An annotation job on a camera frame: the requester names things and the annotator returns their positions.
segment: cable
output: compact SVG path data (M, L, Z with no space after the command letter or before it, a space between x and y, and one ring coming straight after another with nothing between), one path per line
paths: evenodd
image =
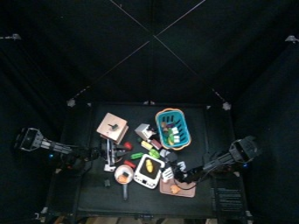
M223 164L219 164L219 165L216 165L215 167L212 167L205 173L204 173L204 175L200 177L200 179L197 180L197 181L193 181L192 183L195 183L195 185L192 186L192 187L189 187L189 188L183 188L183 187L180 187L179 185L177 185L177 183L176 183L176 180L173 179L173 183L176 184L176 186L181 189L181 190L185 190L185 191L188 191L188 190L191 190L204 179L205 179L205 177L208 176L208 174L213 171L213 170L216 170L220 166L223 166L223 165L233 165L235 163L223 163Z

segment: black table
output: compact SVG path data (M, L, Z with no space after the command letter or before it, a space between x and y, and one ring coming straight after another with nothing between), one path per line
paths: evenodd
M60 141L64 144L99 147L101 140L96 129L109 112L127 120L128 131L120 144L128 141L133 145L132 153L145 152L136 141L135 129L140 123L155 126L155 115L165 108L180 109L184 113L191 144L176 151L176 155L185 162L188 170L207 163L216 152L227 151L233 141L229 112L221 107L109 103L76 105L69 108ZM49 216L64 214L69 217L108 215L204 219L217 215L212 203L215 194L211 191L211 179L196 185L193 198L161 194L159 186L151 190L132 181L128 184L128 200L124 201L123 186L115 181L113 172L104 171L104 163L103 159L89 162L81 175L71 171L53 174L48 198ZM109 188L104 186L105 179L109 179Z

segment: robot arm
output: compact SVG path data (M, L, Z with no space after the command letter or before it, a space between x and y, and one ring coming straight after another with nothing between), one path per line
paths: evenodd
M181 171L179 167L175 167L173 177L180 182L189 184L192 181L203 179L208 173L223 170L228 165L251 162L260 154L260 149L253 140L252 136L236 140L229 146L228 153L209 161L204 166L192 168L188 171Z
M76 145L67 145L48 140L43 133L35 128L24 128L17 135L15 146L16 149L23 151L35 151L44 148L49 151L60 153L63 167L72 168L76 161L88 162L99 158L97 148L85 148Z
M48 140L43 133L35 128L24 128L16 138L15 148L23 151L35 151L44 148L60 153L61 168L73 168L75 164L85 163L103 157L107 161L104 170L112 172L116 169L117 158L127 154L129 150L125 146L115 145L111 140L103 143L101 148L80 147L67 145Z

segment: teal basket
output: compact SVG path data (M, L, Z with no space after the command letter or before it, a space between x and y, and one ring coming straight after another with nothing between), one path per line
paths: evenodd
M161 145L165 149L173 149L179 151L191 144L192 140L187 123L184 121L184 115L177 108L165 108L163 111L160 111L155 115L155 122L159 129ZM164 137L163 123L165 123L165 125L172 125L173 128L177 128L179 133L175 135L180 137L179 143L169 144L167 137Z

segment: metal rod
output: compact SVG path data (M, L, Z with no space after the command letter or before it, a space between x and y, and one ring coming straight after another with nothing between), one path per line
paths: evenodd
M144 30L147 32L149 32L149 30L137 22L137 20L127 13L127 11L121 8L121 6L119 6L115 1L109 0L109 2L132 18L132 20L144 28Z
M201 0L155 36L163 34L207 0Z
M145 41L135 50L133 52L131 52L91 83L89 86L85 86L85 88L83 88L77 94L75 94L75 96L71 99L76 99L99 81L100 79L109 74L116 67L149 43L149 41Z

